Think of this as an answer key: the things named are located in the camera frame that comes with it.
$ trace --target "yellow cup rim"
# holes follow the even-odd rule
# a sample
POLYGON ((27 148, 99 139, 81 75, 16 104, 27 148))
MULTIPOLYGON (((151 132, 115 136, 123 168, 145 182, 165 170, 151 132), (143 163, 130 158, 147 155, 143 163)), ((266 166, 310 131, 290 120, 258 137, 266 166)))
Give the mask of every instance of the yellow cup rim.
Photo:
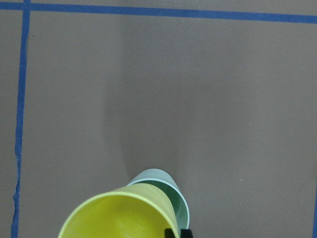
POLYGON ((96 196, 93 196, 91 198, 89 198, 88 200, 86 200, 85 202, 83 202, 82 204, 80 204, 67 218, 67 220, 65 221, 64 225, 62 226, 58 238, 62 237, 62 234, 64 233, 66 227, 68 226, 68 223, 70 222, 70 220, 76 215, 77 212, 79 212, 83 207, 85 207, 88 203, 91 203, 92 201, 96 201, 98 199, 104 198, 104 197, 109 197, 109 196, 127 196, 127 197, 133 197, 136 199, 139 199, 141 201, 144 201, 145 203, 149 204, 150 206, 152 206, 153 208, 155 208, 163 217, 164 219, 166 219, 167 223, 171 226, 171 229, 175 235, 175 238, 179 238, 179 234, 178 234, 178 229, 177 227, 175 227, 175 224, 173 223, 173 221, 169 218, 169 216, 162 211, 162 209, 160 209, 155 203, 153 203, 152 201, 139 196, 133 192, 127 192, 127 191, 110 191, 110 192, 105 192, 102 194, 98 194, 96 196))

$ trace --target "cup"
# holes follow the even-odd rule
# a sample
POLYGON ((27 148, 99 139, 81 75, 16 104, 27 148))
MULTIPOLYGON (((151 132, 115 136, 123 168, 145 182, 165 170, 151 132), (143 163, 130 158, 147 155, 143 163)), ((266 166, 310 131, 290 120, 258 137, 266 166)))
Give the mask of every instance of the cup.
POLYGON ((173 205, 179 234, 181 229, 188 229, 190 216, 187 202, 175 181, 167 172, 159 169, 145 170, 132 179, 128 186, 137 183, 152 184, 161 189, 173 205))
POLYGON ((58 238, 179 238, 174 210, 154 185, 138 183, 94 196, 77 207, 58 238))

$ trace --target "yellow cup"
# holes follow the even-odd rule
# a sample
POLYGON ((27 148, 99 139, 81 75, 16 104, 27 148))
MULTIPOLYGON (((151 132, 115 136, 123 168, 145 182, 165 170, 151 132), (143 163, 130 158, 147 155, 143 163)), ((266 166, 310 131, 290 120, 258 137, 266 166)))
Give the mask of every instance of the yellow cup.
POLYGON ((58 238, 179 238, 173 206, 154 185, 137 183, 94 196, 77 207, 58 238))

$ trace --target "blue tape strip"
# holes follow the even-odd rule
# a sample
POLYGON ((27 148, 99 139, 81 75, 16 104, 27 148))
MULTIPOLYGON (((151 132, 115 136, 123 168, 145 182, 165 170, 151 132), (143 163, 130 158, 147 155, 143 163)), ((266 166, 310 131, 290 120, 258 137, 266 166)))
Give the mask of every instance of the blue tape strip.
POLYGON ((317 238, 317 188, 316 188, 315 214, 314 214, 314 223, 313 223, 313 238, 317 238))
POLYGON ((31 10, 141 15, 141 16, 191 17, 191 18, 250 20, 250 21, 276 21, 276 22, 317 24, 317 16, 311 16, 311 15, 290 15, 290 14, 234 12, 234 11, 207 11, 207 10, 188 10, 188 9, 166 9, 166 8, 123 7, 123 6, 93 6, 93 5, 70 5, 70 4, 42 4, 42 3, 32 3, 31 10))
POLYGON ((22 10, 21 2, 0 2, 0 10, 22 10))
POLYGON ((18 85, 18 102, 16 113, 15 129, 15 155, 17 163, 16 187, 14 199, 14 215, 11 225, 11 238, 18 237, 19 229, 19 202, 20 202, 20 176, 21 176, 21 159, 22 159, 22 135, 23 135, 23 116, 24 116, 24 96, 27 66, 27 41, 30 28, 30 0, 24 0, 22 16, 22 37, 20 49, 20 67, 19 67, 19 85, 18 85))

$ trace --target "black object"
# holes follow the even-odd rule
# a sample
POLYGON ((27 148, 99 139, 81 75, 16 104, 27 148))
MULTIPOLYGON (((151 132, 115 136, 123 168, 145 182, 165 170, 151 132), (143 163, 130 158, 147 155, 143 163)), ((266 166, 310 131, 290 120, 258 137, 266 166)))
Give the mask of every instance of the black object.
MULTIPOLYGON (((175 238, 172 229, 165 229, 165 238, 175 238)), ((180 238, 194 238, 191 229, 181 229, 180 238)))

